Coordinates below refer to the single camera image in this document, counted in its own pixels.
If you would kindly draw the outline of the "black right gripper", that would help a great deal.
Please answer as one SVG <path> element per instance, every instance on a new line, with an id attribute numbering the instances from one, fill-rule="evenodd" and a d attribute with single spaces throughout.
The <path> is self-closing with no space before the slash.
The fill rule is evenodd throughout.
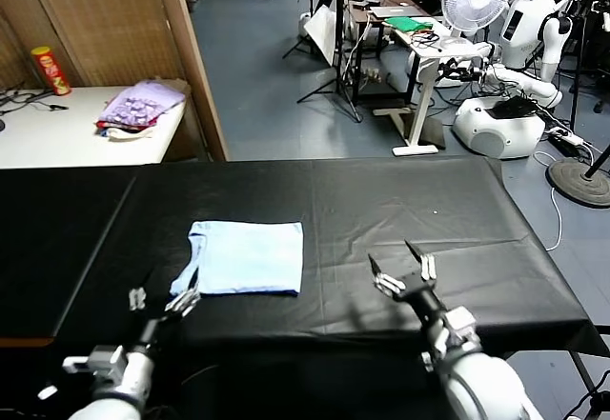
<path id="1" fill-rule="evenodd" d="M 372 254 L 368 254 L 375 287 L 395 302 L 408 304 L 416 314 L 421 328 L 429 330 L 446 312 L 446 306 L 435 293 L 435 256 L 423 252 L 405 240 L 411 254 L 420 264 L 421 276 L 411 272 L 398 280 L 384 273 Z"/>

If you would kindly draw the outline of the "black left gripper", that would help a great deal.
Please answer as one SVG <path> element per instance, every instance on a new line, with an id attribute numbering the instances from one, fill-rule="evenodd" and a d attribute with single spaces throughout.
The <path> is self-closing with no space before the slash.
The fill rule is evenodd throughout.
<path id="1" fill-rule="evenodd" d="M 146 308 L 146 285 L 152 273 L 145 274 L 139 284 L 129 291 L 129 309 Z M 163 349 L 176 342 L 180 335 L 182 316 L 186 316 L 200 299 L 198 287 L 199 269 L 191 274 L 187 287 L 174 294 L 165 306 L 164 314 L 149 320 L 135 340 L 135 351 L 148 356 L 158 355 Z"/>

